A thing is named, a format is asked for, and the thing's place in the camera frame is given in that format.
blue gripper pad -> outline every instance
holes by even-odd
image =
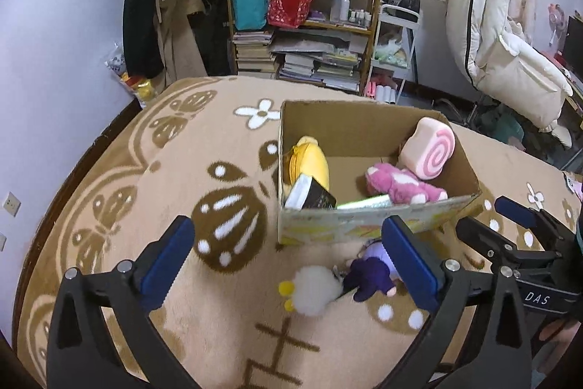
[[[194,224],[177,216],[162,237],[146,246],[136,260],[134,283],[146,313],[160,308],[194,244]]]
[[[426,263],[425,257],[415,248],[415,245],[422,247],[423,244],[412,243],[417,240],[398,216],[391,216],[383,222],[381,240],[415,305],[430,313],[435,312],[439,307],[437,293],[444,280],[443,277],[435,275],[442,274],[441,269],[435,269],[434,266],[437,256],[430,265]]]
[[[498,197],[494,202],[494,209],[523,228],[533,229],[536,227],[534,212],[510,198]]]

cardboard box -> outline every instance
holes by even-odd
[[[330,192],[340,205],[367,198],[366,169],[378,162],[394,165],[400,146],[412,136],[419,119],[429,116],[449,123],[436,111],[373,101],[285,101],[281,112],[278,235],[282,244],[377,238],[385,218],[395,214],[414,232],[435,229],[481,194],[476,174],[456,137],[453,156],[430,182],[447,191],[450,198],[446,201],[373,210],[285,209],[288,152],[302,136],[313,136],[319,142],[328,160]]]

reclining chair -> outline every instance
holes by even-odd
[[[570,146],[557,119],[573,91],[562,72],[531,47],[508,18],[510,0],[448,0],[447,36],[456,64],[474,88],[552,132]]]

pink plush bear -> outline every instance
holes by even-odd
[[[447,192],[442,188],[419,180],[407,169],[399,170],[391,164],[376,164],[366,171],[368,191],[371,195],[387,194],[395,205],[416,205],[419,203],[447,200]]]

teal bag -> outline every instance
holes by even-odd
[[[237,30],[259,30],[267,23],[269,0],[232,0]]]

